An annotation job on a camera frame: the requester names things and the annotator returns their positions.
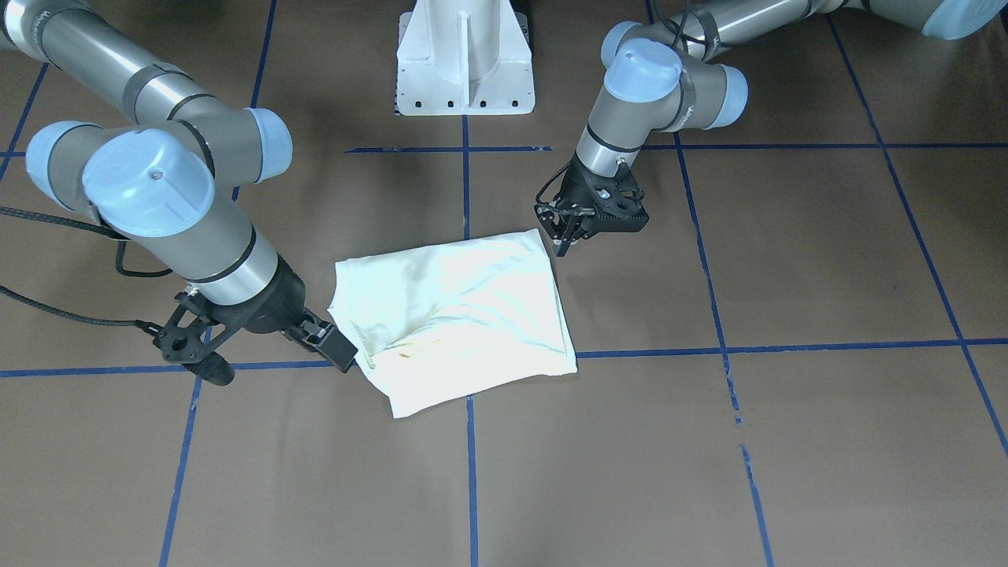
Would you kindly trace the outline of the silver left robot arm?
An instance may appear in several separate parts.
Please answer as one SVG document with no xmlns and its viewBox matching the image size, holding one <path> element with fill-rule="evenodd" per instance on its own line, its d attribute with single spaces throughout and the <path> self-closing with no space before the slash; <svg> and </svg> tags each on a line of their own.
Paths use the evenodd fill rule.
<svg viewBox="0 0 1008 567">
<path fill-rule="evenodd" d="M 650 134 L 710 130 L 736 122 L 748 83 L 717 55 L 775 30 L 840 9 L 856 9 L 958 40 L 1006 8 L 1004 1 L 698 1 L 674 15 L 651 4 L 654 21 L 620 22 L 602 41 L 602 86 L 575 153 L 558 173 L 559 191 L 534 211 L 564 256 L 600 233 L 630 233 L 649 220 L 632 166 Z"/>
</svg>

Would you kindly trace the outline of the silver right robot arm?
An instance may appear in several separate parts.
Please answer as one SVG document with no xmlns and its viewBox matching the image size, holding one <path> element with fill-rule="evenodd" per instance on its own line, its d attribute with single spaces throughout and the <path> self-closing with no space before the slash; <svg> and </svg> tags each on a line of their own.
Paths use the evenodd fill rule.
<svg viewBox="0 0 1008 567">
<path fill-rule="evenodd" d="M 163 359 L 230 384 L 217 348 L 245 330 L 280 333 L 341 371 L 354 365 L 356 347 L 306 308 L 305 284 L 232 198 L 291 165 L 280 116 L 228 106 L 83 1 L 4 1 L 2 45 L 62 69 L 131 121 L 48 125 L 30 140 L 26 169 L 64 209 L 186 280 L 165 324 L 138 324 Z"/>
</svg>

